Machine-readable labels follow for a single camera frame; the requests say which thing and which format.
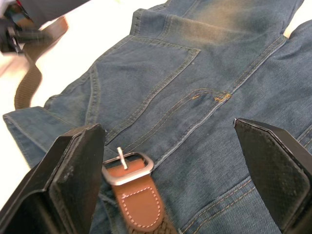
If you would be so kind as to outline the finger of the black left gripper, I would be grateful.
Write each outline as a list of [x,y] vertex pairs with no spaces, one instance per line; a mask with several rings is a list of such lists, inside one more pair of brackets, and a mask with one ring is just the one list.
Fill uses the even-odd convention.
[[87,2],[88,0],[22,0],[21,5],[34,24],[45,24]]

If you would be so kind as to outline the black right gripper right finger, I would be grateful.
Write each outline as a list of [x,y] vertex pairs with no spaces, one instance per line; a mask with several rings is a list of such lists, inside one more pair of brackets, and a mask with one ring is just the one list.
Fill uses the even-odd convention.
[[312,232],[312,155],[286,130],[237,118],[251,179],[283,234]]

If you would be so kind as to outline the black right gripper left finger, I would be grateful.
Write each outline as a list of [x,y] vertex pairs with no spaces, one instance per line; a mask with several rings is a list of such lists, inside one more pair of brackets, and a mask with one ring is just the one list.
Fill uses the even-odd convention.
[[1,233],[87,234],[101,184],[104,142],[100,124],[59,136],[1,209]]

